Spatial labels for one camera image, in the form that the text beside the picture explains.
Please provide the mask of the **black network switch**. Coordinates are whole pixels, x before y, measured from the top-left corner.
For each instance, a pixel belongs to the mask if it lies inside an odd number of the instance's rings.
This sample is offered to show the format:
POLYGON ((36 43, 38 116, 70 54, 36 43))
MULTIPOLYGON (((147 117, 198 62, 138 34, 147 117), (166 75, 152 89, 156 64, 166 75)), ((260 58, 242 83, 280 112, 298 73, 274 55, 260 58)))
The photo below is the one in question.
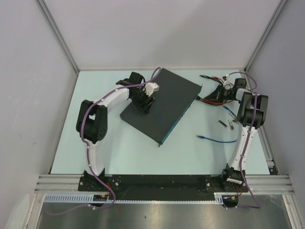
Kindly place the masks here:
POLYGON ((130 103, 120 118, 162 145, 202 87, 164 68, 154 82, 159 90, 153 93, 149 112, 145 114, 130 103))

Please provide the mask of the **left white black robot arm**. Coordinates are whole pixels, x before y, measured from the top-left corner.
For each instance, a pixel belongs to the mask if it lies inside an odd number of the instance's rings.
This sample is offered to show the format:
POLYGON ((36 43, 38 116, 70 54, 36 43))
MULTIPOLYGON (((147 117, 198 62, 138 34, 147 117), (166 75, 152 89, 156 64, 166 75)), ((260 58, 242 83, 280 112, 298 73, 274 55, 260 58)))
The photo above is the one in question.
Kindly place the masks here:
POLYGON ((153 93, 159 90, 159 85, 154 79, 160 70, 157 68, 148 81, 141 74, 132 72, 129 78, 119 80, 115 88, 102 98, 82 101, 76 131, 86 145, 87 165, 84 175, 90 176, 88 184, 94 190, 99 191, 105 186, 105 178, 101 176, 105 166, 99 147, 108 131, 109 112, 121 102, 130 99, 141 112, 148 113, 154 102, 153 93))

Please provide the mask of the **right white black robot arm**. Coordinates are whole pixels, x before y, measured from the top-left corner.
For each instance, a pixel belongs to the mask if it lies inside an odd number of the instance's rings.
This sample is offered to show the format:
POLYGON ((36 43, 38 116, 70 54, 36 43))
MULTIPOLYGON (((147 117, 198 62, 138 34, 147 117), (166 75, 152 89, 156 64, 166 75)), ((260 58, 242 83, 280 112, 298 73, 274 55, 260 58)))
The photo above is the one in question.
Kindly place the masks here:
POLYGON ((247 191, 245 172, 247 158, 254 135, 266 119, 268 96, 257 94, 247 87, 246 79, 236 78, 233 84, 213 77, 219 85, 205 98, 196 99, 209 105, 224 105, 226 102, 238 101, 239 109, 235 120, 239 125, 238 136, 233 154, 222 173, 218 176, 205 176, 206 192, 247 191))

